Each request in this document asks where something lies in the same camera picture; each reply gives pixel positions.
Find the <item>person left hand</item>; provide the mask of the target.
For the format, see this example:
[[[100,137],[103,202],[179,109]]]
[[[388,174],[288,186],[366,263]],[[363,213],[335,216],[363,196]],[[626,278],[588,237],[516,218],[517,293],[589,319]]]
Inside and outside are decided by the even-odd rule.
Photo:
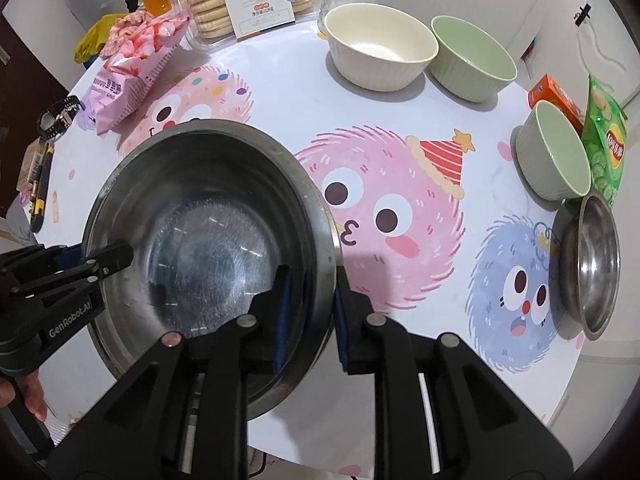
[[[5,408],[15,399],[17,390],[21,391],[26,408],[35,416],[35,419],[45,422],[48,409],[39,380],[39,370],[17,378],[17,387],[8,380],[0,378],[0,408]]]

